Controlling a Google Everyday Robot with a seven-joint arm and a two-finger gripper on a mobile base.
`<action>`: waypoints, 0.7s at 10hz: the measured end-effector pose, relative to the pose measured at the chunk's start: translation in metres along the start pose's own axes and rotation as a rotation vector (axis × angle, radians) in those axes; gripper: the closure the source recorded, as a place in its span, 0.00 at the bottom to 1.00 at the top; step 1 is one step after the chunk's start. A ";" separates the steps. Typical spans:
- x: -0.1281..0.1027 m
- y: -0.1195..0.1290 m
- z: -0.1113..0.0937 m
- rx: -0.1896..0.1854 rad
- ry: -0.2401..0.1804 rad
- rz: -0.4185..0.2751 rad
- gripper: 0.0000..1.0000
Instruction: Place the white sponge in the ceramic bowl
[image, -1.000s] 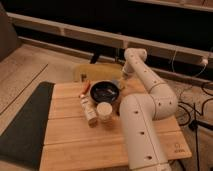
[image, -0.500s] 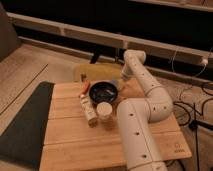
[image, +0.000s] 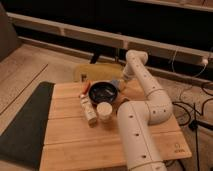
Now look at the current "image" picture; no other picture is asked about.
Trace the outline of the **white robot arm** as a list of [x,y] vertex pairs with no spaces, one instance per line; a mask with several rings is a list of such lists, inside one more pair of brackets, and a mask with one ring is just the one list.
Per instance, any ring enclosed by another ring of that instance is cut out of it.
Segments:
[[145,68],[147,60],[144,51],[126,53],[124,80],[136,76],[146,100],[122,103],[117,112],[118,128],[129,171],[167,171],[148,126],[167,121],[173,106],[167,92]]

